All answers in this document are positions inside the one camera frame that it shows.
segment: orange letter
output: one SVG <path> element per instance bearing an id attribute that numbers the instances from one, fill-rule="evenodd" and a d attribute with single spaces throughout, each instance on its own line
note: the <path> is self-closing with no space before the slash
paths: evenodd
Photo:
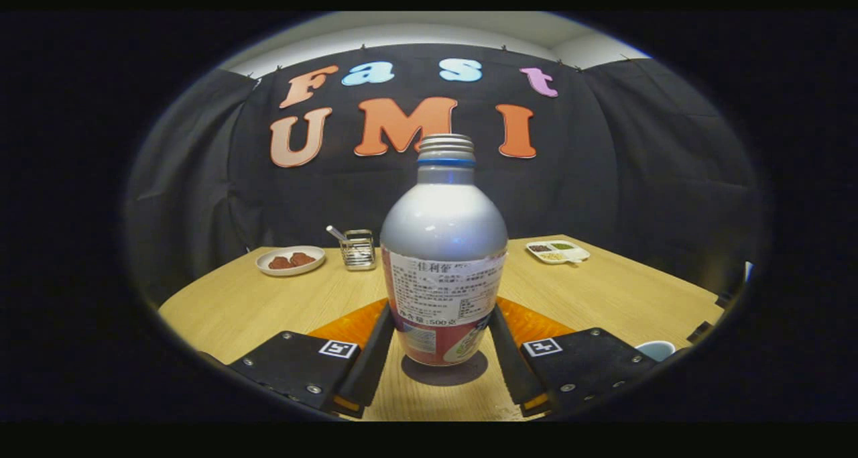
<path id="1" fill-rule="evenodd" d="M 322 131 L 324 131 L 324 119 L 331 114 L 330 107 L 320 107 L 304 115 L 307 125 L 307 143 L 300 152 L 289 150 L 289 134 L 292 125 L 298 118 L 289 116 L 279 119 L 271 124 L 271 161 L 277 166 L 291 168 L 306 164 L 315 158 L 322 148 Z"/>
<path id="2" fill-rule="evenodd" d="M 503 115 L 503 144 L 497 150 L 510 158 L 533 158 L 536 150 L 530 145 L 528 119 L 534 112 L 527 107 L 498 104 L 495 108 Z"/>
<path id="3" fill-rule="evenodd" d="M 313 93 L 307 91 L 309 88 L 319 89 L 324 84 L 325 74 L 334 74 L 340 70 L 337 66 L 328 66 L 324 69 L 314 70 L 312 72 L 302 74 L 298 77 L 292 77 L 289 81 L 289 94 L 283 100 L 283 103 L 280 103 L 280 109 L 284 109 L 284 107 L 292 106 L 295 103 L 301 103 L 301 101 L 306 101 L 309 98 L 313 97 Z"/>
<path id="4" fill-rule="evenodd" d="M 387 144 L 381 142 L 381 131 L 386 132 L 393 147 L 402 153 L 408 149 L 408 144 L 420 129 L 423 134 L 414 144 L 418 144 L 427 134 L 450 132 L 450 116 L 457 105 L 455 99 L 446 97 L 427 97 L 414 109 L 410 116 L 405 116 L 396 102 L 392 99 L 369 99 L 358 104 L 367 114 L 364 122 L 364 139 L 355 148 L 357 156 L 377 156 L 387 152 Z"/>

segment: black curtain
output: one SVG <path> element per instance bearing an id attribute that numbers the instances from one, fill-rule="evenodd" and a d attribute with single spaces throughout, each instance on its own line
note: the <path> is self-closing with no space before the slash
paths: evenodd
<path id="1" fill-rule="evenodd" d="M 127 266 L 158 305 L 246 252 L 227 204 L 227 159 L 254 85 L 215 70 L 168 109 L 140 149 L 123 201 Z"/>
<path id="2" fill-rule="evenodd" d="M 442 79 L 445 58 L 480 61 L 482 77 Z M 395 77 L 341 83 L 372 61 L 392 63 Z M 334 65 L 312 97 L 279 108 L 290 80 Z M 520 71 L 528 67 L 551 75 L 558 96 L 535 91 Z M 356 156 L 365 119 L 358 104 L 390 98 L 410 115 L 428 97 L 456 100 L 451 131 L 475 141 L 476 184 L 510 238 L 571 235 L 716 293 L 741 280 L 745 260 L 756 262 L 759 189 L 744 149 L 723 116 L 661 64 L 579 71 L 490 48 L 413 44 L 332 54 L 258 81 L 217 70 L 183 95 L 141 149 L 125 202 L 137 287 L 160 305 L 257 247 L 334 246 L 326 225 L 378 235 L 416 182 L 417 153 L 389 144 L 383 155 Z M 498 104 L 533 111 L 535 158 L 499 152 Z M 290 147 L 299 150 L 304 115 L 321 107 L 332 112 L 318 155 L 300 167 L 275 165 L 270 125 L 297 117 Z"/>
<path id="3" fill-rule="evenodd" d="M 609 124 L 619 171 L 619 252 L 716 293 L 759 262 L 761 193 L 735 131 L 655 60 L 584 72 Z"/>

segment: silver bottle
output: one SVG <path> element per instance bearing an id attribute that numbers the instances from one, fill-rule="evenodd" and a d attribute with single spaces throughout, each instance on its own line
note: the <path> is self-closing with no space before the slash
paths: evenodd
<path id="1" fill-rule="evenodd" d="M 420 143 L 417 185 L 390 209 L 380 244 L 391 310 L 408 357 L 448 366 L 472 357 L 497 297 L 507 231 L 474 185 L 474 144 Z"/>

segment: red food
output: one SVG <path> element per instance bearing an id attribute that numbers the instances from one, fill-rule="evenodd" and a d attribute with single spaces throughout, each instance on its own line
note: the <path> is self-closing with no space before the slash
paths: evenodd
<path id="1" fill-rule="evenodd" d="M 289 262 L 291 262 L 292 265 L 294 265 L 296 267 L 297 266 L 305 266 L 305 265 L 309 264 L 310 262 L 315 262 L 315 261 L 316 261 L 316 259 L 314 259 L 313 257 L 310 257 L 309 255 L 307 255 L 304 252 L 295 252 L 292 254 L 291 259 L 289 259 Z"/>
<path id="2" fill-rule="evenodd" d="M 269 264 L 269 269 L 280 270 L 284 268 L 293 268 L 295 265 L 289 262 L 286 257 L 274 257 Z"/>

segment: blue letter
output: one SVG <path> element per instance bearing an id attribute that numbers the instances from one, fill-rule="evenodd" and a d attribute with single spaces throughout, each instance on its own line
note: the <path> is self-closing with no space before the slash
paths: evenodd
<path id="1" fill-rule="evenodd" d="M 457 58 L 449 58 L 438 63 L 442 70 L 438 73 L 447 81 L 463 81 L 475 82 L 482 77 L 480 68 L 482 64 L 475 60 L 457 60 Z"/>
<path id="2" fill-rule="evenodd" d="M 343 77 L 343 86 L 357 86 L 364 82 L 387 82 L 393 79 L 393 64 L 384 61 L 369 62 L 352 67 L 349 74 Z"/>

